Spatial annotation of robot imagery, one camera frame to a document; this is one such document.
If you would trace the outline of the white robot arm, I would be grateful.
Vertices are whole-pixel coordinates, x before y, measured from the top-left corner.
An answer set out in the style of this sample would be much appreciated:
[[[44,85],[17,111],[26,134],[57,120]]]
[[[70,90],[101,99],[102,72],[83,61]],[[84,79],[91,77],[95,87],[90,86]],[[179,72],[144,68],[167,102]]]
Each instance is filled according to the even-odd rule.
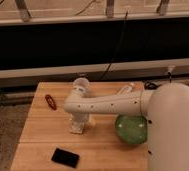
[[[148,171],[189,171],[189,86],[167,83],[155,90],[95,98],[76,86],[64,109],[74,115],[124,114],[148,120]]]

